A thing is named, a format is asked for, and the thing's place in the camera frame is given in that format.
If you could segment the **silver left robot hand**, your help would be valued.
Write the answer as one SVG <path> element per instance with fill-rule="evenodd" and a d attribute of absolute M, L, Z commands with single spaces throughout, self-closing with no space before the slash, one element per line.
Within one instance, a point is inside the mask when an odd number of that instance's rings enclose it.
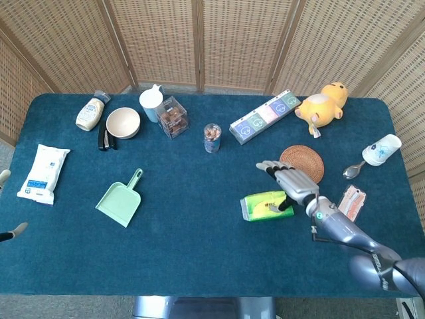
<path fill-rule="evenodd" d="M 11 172 L 8 169 L 4 169 L 0 173 L 0 189 L 3 188 L 4 183 L 9 178 L 10 175 L 11 175 Z M 0 242 L 8 241 L 8 240 L 14 239 L 15 237 L 18 237 L 27 227 L 28 227 L 28 223 L 24 222 L 19 224 L 12 231 L 0 233 Z"/>

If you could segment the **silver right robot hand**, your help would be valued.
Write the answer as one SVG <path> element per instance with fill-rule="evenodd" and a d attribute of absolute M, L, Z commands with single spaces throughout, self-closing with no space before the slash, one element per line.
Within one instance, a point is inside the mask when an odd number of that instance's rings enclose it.
<path fill-rule="evenodd" d="M 264 160 L 256 167 L 265 171 L 284 190 L 286 198 L 278 206 L 279 211 L 285 211 L 292 205 L 306 206 L 319 197 L 319 186 L 302 170 L 288 163 Z"/>

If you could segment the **green tissue pack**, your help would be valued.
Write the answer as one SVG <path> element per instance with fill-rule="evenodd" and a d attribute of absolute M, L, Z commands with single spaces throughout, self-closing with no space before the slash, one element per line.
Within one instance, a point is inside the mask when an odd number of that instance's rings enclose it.
<path fill-rule="evenodd" d="M 245 221 L 267 221 L 295 215 L 292 206 L 280 211 L 280 204 L 286 199 L 284 191 L 267 191 L 248 195 L 240 200 L 242 217 Z"/>

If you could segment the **long box of colored packets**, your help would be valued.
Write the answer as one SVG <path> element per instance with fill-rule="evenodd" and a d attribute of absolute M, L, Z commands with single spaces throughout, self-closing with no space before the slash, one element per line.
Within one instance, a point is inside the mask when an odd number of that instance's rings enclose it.
<path fill-rule="evenodd" d="M 229 132 L 240 145 L 244 145 L 300 105 L 298 97 L 291 90 L 285 90 L 237 119 L 229 126 Z"/>

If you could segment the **round woven rattan coaster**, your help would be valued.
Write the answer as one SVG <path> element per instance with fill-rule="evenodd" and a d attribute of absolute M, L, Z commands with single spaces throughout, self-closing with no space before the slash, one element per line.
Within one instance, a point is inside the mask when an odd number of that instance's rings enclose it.
<path fill-rule="evenodd" d="M 302 170 L 315 183 L 319 183 L 325 173 L 321 156 L 313 149 L 303 145 L 294 145 L 285 149 L 280 155 L 280 162 L 288 163 L 296 169 Z"/>

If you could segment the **metal spoon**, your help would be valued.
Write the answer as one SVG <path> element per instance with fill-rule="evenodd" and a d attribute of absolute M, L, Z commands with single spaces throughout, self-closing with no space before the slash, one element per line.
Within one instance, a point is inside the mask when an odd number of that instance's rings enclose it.
<path fill-rule="evenodd" d="M 357 177 L 360 174 L 361 168 L 364 166 L 365 163 L 366 161 L 362 161 L 361 163 L 350 165 L 349 167 L 344 169 L 343 177 L 345 179 L 353 179 Z"/>

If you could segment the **white wet wipes pack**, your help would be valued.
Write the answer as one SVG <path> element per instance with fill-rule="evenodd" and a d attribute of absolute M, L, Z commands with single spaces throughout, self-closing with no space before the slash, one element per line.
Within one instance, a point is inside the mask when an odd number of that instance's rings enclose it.
<path fill-rule="evenodd" d="M 23 186 L 17 192 L 17 197 L 53 205 L 54 189 L 69 153 L 69 149 L 39 144 L 32 168 Z"/>

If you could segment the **yellow plush toy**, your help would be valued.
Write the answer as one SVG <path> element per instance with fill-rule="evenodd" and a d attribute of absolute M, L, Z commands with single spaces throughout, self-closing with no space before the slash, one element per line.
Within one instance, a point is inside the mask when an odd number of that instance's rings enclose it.
<path fill-rule="evenodd" d="M 324 86 L 320 93 L 307 97 L 294 112 L 298 118 L 307 122 L 309 133 L 319 138 L 320 127 L 343 117 L 348 95 L 349 91 L 343 83 L 333 82 Z"/>

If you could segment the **clear cylinder snack jar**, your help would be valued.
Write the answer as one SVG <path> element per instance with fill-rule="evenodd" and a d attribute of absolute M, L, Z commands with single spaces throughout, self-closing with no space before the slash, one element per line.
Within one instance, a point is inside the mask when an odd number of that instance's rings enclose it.
<path fill-rule="evenodd" d="M 219 150 L 222 130 L 218 124 L 210 123 L 204 128 L 204 147 L 208 153 Z"/>

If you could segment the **blue tablecloth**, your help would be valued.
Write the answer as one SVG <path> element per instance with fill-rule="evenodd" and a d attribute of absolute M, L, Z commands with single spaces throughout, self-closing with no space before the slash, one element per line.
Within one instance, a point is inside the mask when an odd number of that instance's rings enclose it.
<path fill-rule="evenodd" d="M 135 137 L 103 152 L 98 131 L 75 124 L 89 99 L 42 94 L 29 106 L 0 194 L 0 232 L 22 222 L 28 227 L 0 243 L 0 295 L 387 296 L 351 276 L 347 250 L 311 239 L 303 208 L 293 217 L 247 222 L 240 207 L 247 195 L 278 189 L 256 164 L 297 144 L 321 156 L 320 193 L 338 202 L 348 186 L 343 170 L 394 132 L 382 100 L 348 99 L 342 119 L 317 139 L 289 114 L 240 145 L 228 128 L 264 96 L 180 95 L 189 115 L 181 135 L 169 139 L 143 119 Z M 210 123 L 222 130 L 215 153 L 204 147 Z M 53 205 L 17 197 L 39 144 L 70 150 Z M 125 228 L 96 205 L 114 182 L 127 185 L 137 168 L 141 203 Z"/>

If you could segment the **cream squeeze bottle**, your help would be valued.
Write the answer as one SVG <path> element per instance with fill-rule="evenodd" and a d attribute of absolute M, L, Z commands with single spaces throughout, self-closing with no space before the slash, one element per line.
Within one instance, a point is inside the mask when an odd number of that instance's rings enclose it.
<path fill-rule="evenodd" d="M 93 97 L 78 113 L 75 124 L 84 131 L 92 130 L 99 122 L 104 107 L 110 100 L 109 94 L 96 90 Z"/>

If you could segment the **clear box of brown snacks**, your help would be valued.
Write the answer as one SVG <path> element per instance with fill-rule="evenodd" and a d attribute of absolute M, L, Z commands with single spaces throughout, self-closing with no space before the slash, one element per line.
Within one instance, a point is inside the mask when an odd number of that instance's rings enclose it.
<path fill-rule="evenodd" d="M 189 128 L 187 111 L 174 96 L 164 100 L 156 108 L 155 114 L 159 125 L 170 139 L 176 138 Z"/>

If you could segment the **grey robot torso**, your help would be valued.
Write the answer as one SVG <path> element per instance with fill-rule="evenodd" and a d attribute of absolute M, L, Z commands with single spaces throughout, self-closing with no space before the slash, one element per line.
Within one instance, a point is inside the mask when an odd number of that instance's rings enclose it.
<path fill-rule="evenodd" d="M 267 297 L 136 296 L 132 319 L 282 319 Z"/>

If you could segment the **beige bowl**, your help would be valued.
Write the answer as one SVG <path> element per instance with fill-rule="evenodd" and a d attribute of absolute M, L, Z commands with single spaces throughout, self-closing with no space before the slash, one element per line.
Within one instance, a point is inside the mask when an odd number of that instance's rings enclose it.
<path fill-rule="evenodd" d="M 140 125 L 139 113 L 128 107 L 114 110 L 106 120 L 107 131 L 119 139 L 134 137 L 139 132 Z"/>

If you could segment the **light blue lidded cup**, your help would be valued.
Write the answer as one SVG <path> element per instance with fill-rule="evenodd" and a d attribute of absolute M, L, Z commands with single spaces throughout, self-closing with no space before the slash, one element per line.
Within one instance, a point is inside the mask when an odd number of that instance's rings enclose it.
<path fill-rule="evenodd" d="M 148 119 L 158 123 L 155 110 L 163 103 L 162 85 L 154 84 L 151 88 L 144 90 L 139 96 L 139 103 Z"/>

